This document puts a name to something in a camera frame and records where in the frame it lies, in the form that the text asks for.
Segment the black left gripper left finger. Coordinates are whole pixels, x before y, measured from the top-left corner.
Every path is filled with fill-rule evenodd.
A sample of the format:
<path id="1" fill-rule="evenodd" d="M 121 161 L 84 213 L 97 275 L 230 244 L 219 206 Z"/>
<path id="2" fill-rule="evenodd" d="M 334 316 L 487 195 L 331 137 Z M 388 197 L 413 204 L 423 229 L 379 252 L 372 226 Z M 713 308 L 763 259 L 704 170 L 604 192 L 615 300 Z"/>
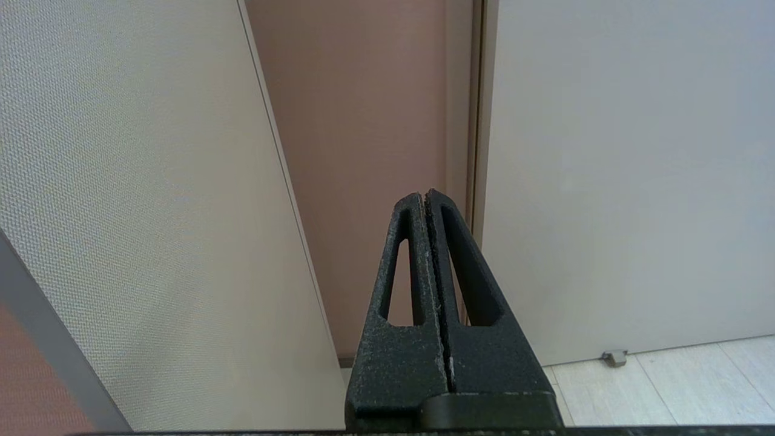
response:
<path id="1" fill-rule="evenodd" d="M 391 325 L 402 242 L 409 245 L 413 324 Z M 448 392 L 440 301 L 426 207 L 419 193 L 395 204 L 345 398 L 349 431 L 417 431 L 424 401 Z"/>

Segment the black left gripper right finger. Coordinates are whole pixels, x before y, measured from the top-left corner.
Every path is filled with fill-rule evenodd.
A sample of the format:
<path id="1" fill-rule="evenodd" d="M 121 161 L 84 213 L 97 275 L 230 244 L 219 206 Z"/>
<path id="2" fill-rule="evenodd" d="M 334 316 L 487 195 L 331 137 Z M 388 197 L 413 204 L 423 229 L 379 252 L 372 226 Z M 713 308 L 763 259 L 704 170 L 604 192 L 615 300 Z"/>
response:
<path id="1" fill-rule="evenodd" d="M 454 201 L 428 191 L 426 220 L 451 391 L 547 392 L 548 378 Z"/>

